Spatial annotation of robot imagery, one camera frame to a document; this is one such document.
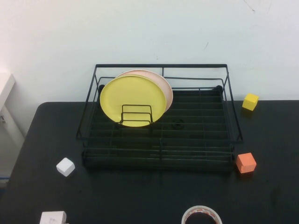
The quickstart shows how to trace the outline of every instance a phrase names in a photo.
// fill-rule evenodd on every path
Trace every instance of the yellow cube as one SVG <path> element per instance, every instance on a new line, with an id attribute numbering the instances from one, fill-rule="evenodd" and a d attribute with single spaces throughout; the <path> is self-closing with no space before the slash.
<path id="1" fill-rule="evenodd" d="M 242 107 L 253 111 L 257 105 L 258 96 L 248 93 L 243 101 Z"/>

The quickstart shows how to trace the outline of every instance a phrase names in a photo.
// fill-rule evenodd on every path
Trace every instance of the plate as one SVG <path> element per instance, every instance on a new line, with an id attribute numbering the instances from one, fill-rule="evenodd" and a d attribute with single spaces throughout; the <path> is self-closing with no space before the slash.
<path id="1" fill-rule="evenodd" d="M 169 83 L 167 82 L 167 80 L 163 76 L 161 76 L 157 73 L 154 73 L 152 71 L 147 71 L 147 70 L 126 71 L 126 72 L 121 73 L 118 77 L 129 76 L 129 75 L 133 75 L 133 74 L 146 77 L 146 78 L 150 79 L 151 81 L 153 81 L 154 83 L 156 83 L 161 88 L 161 90 L 163 91 L 165 98 L 166 98 L 165 111 L 167 111 L 170 108 L 172 101 L 173 101 L 172 88 L 169 85 Z"/>
<path id="2" fill-rule="evenodd" d="M 166 98 L 160 87 L 142 76 L 121 76 L 102 90 L 100 105 L 114 122 L 141 127 L 157 121 L 166 109 Z"/>

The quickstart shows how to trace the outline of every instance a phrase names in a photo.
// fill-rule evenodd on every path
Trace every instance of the pink plate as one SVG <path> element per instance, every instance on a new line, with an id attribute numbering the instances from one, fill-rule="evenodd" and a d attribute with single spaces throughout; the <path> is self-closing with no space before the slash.
<path id="1" fill-rule="evenodd" d="M 128 76 L 128 75 L 144 76 L 144 77 L 150 79 L 152 82 L 156 83 L 156 85 L 158 85 L 160 87 L 160 89 L 163 91 L 165 98 L 166 98 L 165 111 L 167 111 L 170 108 L 170 106 L 172 104 L 172 100 L 173 100 L 173 92 L 172 92 L 171 86 L 169 85 L 169 83 L 166 81 L 166 79 L 163 76 L 158 75 L 152 71 L 147 71 L 147 70 L 131 70 L 131 71 L 123 72 L 120 75 L 118 75 L 117 77 Z"/>

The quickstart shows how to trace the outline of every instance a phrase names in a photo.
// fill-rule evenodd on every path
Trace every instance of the yellow plate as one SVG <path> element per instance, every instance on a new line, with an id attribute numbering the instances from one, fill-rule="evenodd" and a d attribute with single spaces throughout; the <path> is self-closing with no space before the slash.
<path id="1" fill-rule="evenodd" d="M 154 82 L 132 75 L 110 81 L 101 92 L 100 105 L 104 113 L 114 122 L 120 122 L 121 114 L 124 112 L 123 125 L 141 127 L 150 124 L 150 113 L 153 122 L 163 115 L 166 109 L 166 98 Z"/>

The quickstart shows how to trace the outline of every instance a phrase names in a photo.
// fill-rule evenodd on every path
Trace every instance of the white cube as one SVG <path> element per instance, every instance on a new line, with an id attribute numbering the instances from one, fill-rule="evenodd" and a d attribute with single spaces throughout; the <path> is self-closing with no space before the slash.
<path id="1" fill-rule="evenodd" d="M 75 164 L 68 158 L 64 158 L 56 165 L 56 168 L 59 173 L 63 174 L 64 176 L 68 176 L 75 169 Z"/>
<path id="2" fill-rule="evenodd" d="M 66 213 L 64 211 L 44 211 L 39 224 L 65 224 Z"/>

